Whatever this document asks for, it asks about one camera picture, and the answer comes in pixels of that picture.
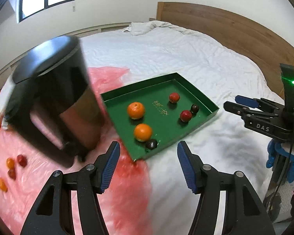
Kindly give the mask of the blue gloved hand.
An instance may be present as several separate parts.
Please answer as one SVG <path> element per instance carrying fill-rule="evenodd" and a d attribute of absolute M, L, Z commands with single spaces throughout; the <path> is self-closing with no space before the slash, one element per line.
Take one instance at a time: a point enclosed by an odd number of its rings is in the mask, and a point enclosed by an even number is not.
<path fill-rule="evenodd" d="M 284 157 L 289 157 L 290 154 L 290 168 L 287 173 L 287 181 L 294 187 L 294 144 L 291 143 L 281 143 L 272 139 L 268 146 L 268 160 L 266 162 L 266 168 L 272 168 L 277 155 L 282 155 Z"/>

